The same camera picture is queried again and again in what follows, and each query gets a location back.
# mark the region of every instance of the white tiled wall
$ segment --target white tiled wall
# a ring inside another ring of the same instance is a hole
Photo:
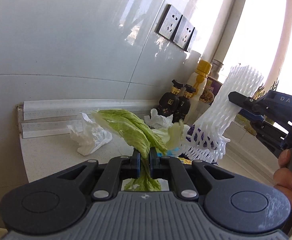
[[[198,0],[0,0],[0,188],[27,182],[17,104],[159,99],[186,82],[187,54],[154,33],[168,3],[195,27],[209,17]]]

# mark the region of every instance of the screw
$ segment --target screw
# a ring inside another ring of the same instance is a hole
[[[96,198],[105,198],[109,196],[109,193],[106,190],[96,190],[93,196]]]
[[[186,189],[181,192],[181,195],[186,198],[196,197],[197,193],[194,190]]]

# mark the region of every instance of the crumpled tissue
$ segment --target crumpled tissue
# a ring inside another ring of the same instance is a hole
[[[155,108],[150,110],[150,115],[151,117],[149,117],[149,115],[144,116],[145,124],[147,124],[148,126],[155,129],[169,128],[172,126],[173,115],[170,115],[168,117],[158,115],[157,109]]]
[[[89,119],[87,114],[80,113],[83,132],[76,130],[74,125],[68,125],[70,138],[80,145],[77,149],[81,155],[86,156],[92,154],[98,148],[112,140],[112,135],[109,131],[104,130],[100,125]]]

